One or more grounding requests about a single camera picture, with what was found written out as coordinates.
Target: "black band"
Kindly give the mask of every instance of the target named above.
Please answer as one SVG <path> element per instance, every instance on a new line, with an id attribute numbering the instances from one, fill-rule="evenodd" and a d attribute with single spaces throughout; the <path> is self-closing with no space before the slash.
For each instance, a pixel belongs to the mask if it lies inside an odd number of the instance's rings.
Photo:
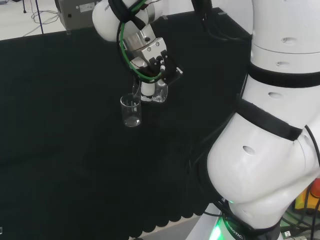
<path id="1" fill-rule="evenodd" d="M 109 0 L 109 5 L 114 15 L 120 20 L 121 23 L 132 21 L 139 30 L 142 30 L 146 24 L 138 17 L 137 12 L 131 12 L 122 0 Z"/>
<path id="2" fill-rule="evenodd" d="M 277 240 L 281 232 L 281 220 L 272 227 L 257 229 L 254 233 L 244 230 L 236 221 L 232 220 L 230 217 L 226 217 L 225 215 L 223 216 L 223 222 L 228 232 L 236 240 Z"/>
<path id="3" fill-rule="evenodd" d="M 250 63 L 247 71 L 256 81 L 290 89 L 311 88 L 320 85 L 320 72 L 314 73 L 281 73 L 262 69 Z"/>
<path id="4" fill-rule="evenodd" d="M 257 127 L 290 141 L 297 140 L 302 133 L 302 129 L 289 125 L 244 99 L 238 100 L 236 112 Z"/>

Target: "round hole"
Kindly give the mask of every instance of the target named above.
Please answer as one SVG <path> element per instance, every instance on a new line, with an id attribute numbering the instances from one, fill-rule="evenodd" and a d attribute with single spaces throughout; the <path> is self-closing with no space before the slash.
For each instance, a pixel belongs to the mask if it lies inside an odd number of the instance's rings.
<path id="1" fill-rule="evenodd" d="M 283 95 L 278 92 L 269 92 L 268 95 L 273 99 L 281 99 Z"/>
<path id="2" fill-rule="evenodd" d="M 254 156 L 256 154 L 256 151 L 249 146 L 243 146 L 242 148 L 250 156 Z"/>

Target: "green led light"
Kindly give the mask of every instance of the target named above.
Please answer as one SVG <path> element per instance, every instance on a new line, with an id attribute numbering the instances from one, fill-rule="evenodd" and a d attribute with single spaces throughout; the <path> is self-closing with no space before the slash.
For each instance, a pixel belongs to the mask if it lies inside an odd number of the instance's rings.
<path id="1" fill-rule="evenodd" d="M 221 236 L 221 230 L 220 230 L 220 227 L 217 225 L 212 230 L 209 240 L 218 240 L 220 236 Z"/>

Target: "white cable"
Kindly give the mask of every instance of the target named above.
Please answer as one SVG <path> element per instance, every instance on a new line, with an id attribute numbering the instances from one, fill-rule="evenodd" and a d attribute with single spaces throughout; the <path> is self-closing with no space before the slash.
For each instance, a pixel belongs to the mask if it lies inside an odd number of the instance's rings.
<path id="1" fill-rule="evenodd" d="M 59 15 L 57 14 L 57 15 L 55 15 L 55 16 L 53 16 L 53 17 L 51 17 L 51 18 L 49 18 L 49 19 L 47 19 L 47 20 L 45 20 L 43 23 L 45 24 L 45 23 L 47 23 L 47 21 L 49 21 L 49 20 L 52 20 L 52 19 L 54 19 L 54 18 L 59 18 Z M 31 33 L 33 33 L 35 30 L 37 30 L 38 28 L 40 28 L 41 27 L 41 25 L 39 24 L 39 26 L 37 26 L 35 29 L 33 29 L 33 30 L 31 30 L 30 32 L 28 32 L 27 34 L 25 34 L 25 35 L 23 35 L 22 37 L 25 37 L 25 36 L 27 36 L 28 34 L 31 34 Z"/>

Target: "black strap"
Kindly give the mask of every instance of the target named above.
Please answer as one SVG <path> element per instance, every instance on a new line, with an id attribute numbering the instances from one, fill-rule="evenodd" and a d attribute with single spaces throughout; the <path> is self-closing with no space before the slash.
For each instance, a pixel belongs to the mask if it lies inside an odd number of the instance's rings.
<path id="1" fill-rule="evenodd" d="M 132 12 L 127 8 L 122 0 L 109 0 L 110 8 L 121 23 L 132 21 L 139 30 L 142 30 L 146 24 L 140 18 L 136 17 L 138 12 Z"/>
<path id="2" fill-rule="evenodd" d="M 250 123 L 281 138 L 295 141 L 302 129 L 289 125 L 251 102 L 239 99 L 236 112 Z"/>
<path id="3" fill-rule="evenodd" d="M 290 89 L 311 88 L 320 85 L 320 72 L 314 73 L 281 73 L 262 69 L 250 63 L 247 71 L 256 81 Z"/>

